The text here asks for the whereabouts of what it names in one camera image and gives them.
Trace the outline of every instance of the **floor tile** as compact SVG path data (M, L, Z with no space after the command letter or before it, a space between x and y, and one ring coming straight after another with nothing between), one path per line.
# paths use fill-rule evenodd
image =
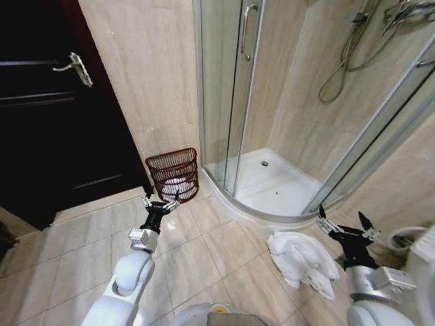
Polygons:
M104 238L60 257L50 307L110 279L111 238Z
M195 295L192 299L184 302L174 309L175 316L181 314L187 307L195 304L203 304L204 302L217 302L221 304L232 304L228 291L225 288L224 282L219 280L213 283L199 294Z
M234 272L258 255L257 250L236 221L231 221L204 234L204 240L221 277Z
M0 279L0 320L15 325L48 309L60 258Z
M331 301L316 293L305 302L299 312L310 326L347 325L346 312L350 299L337 286L333 285L335 300Z
M140 197L111 207L111 233L138 228L145 223L148 212Z
M296 311L293 301L260 256L224 277L224 283L234 306L246 312L281 324Z
M10 250L3 275L11 275L62 254L67 225L54 225L20 239Z
M162 318L158 319L157 321L154 321L153 323L149 324L149 326L168 326L173 319L174 319L174 313L171 311L170 313L164 315Z
M295 312L282 326L309 326L299 312Z
M189 204L189 208L201 234L231 221L231 218L216 205L212 197L197 200Z
M90 307L103 294L107 283L103 283L47 311L44 326L79 326Z
M141 321L141 323L138 323L137 326L146 326L172 311L171 297L162 258L155 257L153 259L156 267L139 302L137 321Z
M161 252L166 253L200 235L189 207L184 206L163 217L158 244Z
M111 207L73 219L68 224L68 234L63 252L77 249L111 235Z
M210 192L207 189L206 181L203 181L200 177L199 179L199 190L198 193L191 200L188 201L188 204L192 204L197 202L198 200L210 197Z
M287 294L290 296L290 299L292 299L297 308L302 306L310 297L313 297L316 294L316 290L314 290L311 286L303 283L300 284L299 289L291 287L281 275L278 268L275 266L275 263L273 262L269 252L263 253L261 257L266 262L267 266L271 269L272 273L275 275L275 277L284 288L285 292L287 292Z
M44 311L43 313L38 314L37 316L27 319L23 323L19 323L17 326L43 326L45 318L46 318L46 312Z
M220 279L202 237L162 254L174 307Z
M268 251L266 241L269 239L269 236L271 236L272 232L265 232L256 228L251 228L242 223L240 223L240 226L246 233L247 237L251 240L258 253Z

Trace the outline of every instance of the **door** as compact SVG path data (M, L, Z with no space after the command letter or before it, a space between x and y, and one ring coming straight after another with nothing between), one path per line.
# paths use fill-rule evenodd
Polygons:
M197 0L201 15L203 164L233 194L262 1Z
M151 192L78 2L7 1L0 36L0 205L42 229L59 210Z

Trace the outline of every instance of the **brown wicker basket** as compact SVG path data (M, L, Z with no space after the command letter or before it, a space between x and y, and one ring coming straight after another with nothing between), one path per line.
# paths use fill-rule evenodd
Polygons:
M188 202L199 189L195 148L186 148L147 158L158 197L170 202L177 191L181 203Z

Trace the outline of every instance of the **beige tile wall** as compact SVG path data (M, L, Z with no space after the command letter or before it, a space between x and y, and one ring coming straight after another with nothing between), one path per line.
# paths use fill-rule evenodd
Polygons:
M192 0L81 0L141 158L199 149Z
M435 223L435 113L339 210L355 220L362 211L383 232Z
M353 143L399 78L435 33L435 24L408 25L382 55L362 71L347 75L341 96L324 105L321 85L335 69L351 25L349 16L364 1L317 0L307 9L288 72L268 146L323 181ZM374 53L385 38L383 10L396 1L381 1L352 65Z
M305 19L305 0L266 0L243 151L267 146Z

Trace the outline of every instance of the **white cloth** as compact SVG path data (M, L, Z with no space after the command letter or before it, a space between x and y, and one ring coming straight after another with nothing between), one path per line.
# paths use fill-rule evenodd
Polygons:
M174 196L169 196L166 194L176 194L177 190L179 190L180 192L184 192L187 189L190 189L191 187L193 187L193 182L187 182L186 178L172 178L169 180L166 180L166 182L164 183L164 186L162 188L162 192L163 194L163 199L167 200L167 201L171 201L172 199L174 199ZM190 192L185 193L185 194L180 194L179 195L179 199L187 199L188 196L190 196Z
M330 280L340 278L329 252L316 239L299 232L275 232L267 240L271 258L289 285L302 281L329 300L335 298Z

